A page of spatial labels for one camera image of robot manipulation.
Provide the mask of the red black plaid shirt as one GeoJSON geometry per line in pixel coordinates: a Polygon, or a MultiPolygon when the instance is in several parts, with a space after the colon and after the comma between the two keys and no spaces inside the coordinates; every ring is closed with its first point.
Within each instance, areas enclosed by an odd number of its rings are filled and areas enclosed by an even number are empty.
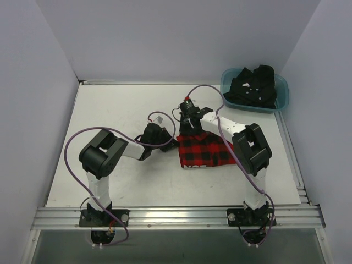
{"type": "Polygon", "coordinates": [[[179,160],[184,169],[236,164],[223,139],[209,132],[177,136],[179,160]]]}

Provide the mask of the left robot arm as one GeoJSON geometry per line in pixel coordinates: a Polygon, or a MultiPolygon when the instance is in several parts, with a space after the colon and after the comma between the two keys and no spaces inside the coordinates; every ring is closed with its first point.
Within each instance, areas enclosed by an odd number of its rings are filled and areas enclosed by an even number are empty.
{"type": "Polygon", "coordinates": [[[134,141],[115,136],[107,129],[101,129],[81,150],[79,161],[89,180],[87,212],[98,226],[106,226],[111,221],[112,201],[109,196],[109,176],[121,157],[144,161],[151,152],[159,149],[170,151],[179,144],[166,128],[149,123],[143,134],[134,141]]]}

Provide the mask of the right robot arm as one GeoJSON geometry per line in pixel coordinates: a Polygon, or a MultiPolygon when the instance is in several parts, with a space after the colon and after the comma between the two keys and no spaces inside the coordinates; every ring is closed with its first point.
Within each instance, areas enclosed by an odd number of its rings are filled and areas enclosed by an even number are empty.
{"type": "Polygon", "coordinates": [[[221,117],[189,97],[180,104],[179,158],[183,168],[237,165],[247,177],[244,207],[235,218],[245,226],[267,220],[273,205],[266,194],[265,175],[272,151],[259,125],[221,117]]]}

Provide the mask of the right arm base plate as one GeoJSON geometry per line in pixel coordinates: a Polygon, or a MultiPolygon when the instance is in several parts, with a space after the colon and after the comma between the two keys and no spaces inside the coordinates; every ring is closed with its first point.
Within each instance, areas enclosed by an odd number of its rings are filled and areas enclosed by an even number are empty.
{"type": "Polygon", "coordinates": [[[261,227],[270,224],[270,216],[272,209],[257,209],[250,208],[229,208],[227,209],[228,225],[231,227],[261,227]]]}

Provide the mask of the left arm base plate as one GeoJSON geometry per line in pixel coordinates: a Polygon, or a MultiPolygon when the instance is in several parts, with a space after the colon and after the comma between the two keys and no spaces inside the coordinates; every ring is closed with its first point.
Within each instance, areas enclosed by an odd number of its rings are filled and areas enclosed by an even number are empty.
{"type": "MultiPolygon", "coordinates": [[[[129,210],[126,209],[111,209],[111,213],[118,218],[125,226],[129,224],[129,210]]],[[[79,219],[79,227],[109,227],[111,222],[114,222],[114,227],[122,227],[122,225],[116,221],[105,211],[89,211],[84,209],[81,212],[79,219]]]]}

